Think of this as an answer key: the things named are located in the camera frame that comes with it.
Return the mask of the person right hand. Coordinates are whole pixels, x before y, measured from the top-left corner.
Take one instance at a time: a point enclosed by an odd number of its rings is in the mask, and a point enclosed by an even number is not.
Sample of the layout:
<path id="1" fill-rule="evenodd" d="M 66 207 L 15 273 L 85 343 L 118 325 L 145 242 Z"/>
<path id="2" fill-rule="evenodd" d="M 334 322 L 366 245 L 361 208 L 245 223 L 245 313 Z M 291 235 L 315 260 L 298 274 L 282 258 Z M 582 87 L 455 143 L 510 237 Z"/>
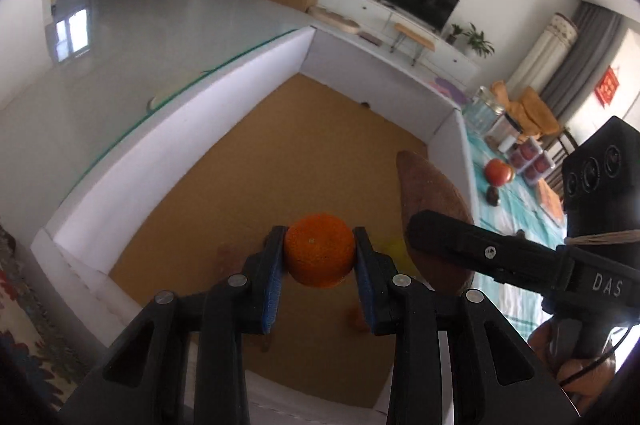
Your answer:
<path id="1" fill-rule="evenodd" d="M 570 359 L 561 367 L 552 367 L 549 356 L 551 338 L 552 323 L 548 320 L 529 335 L 527 343 L 557 382 L 563 382 L 564 379 L 568 379 L 594 362 L 594 359 Z M 612 356 L 602 362 L 599 367 L 595 367 L 564 387 L 565 391 L 576 397 L 574 406 L 580 414 L 584 414 L 606 390 L 615 375 L 615 369 L 615 356 Z"/>

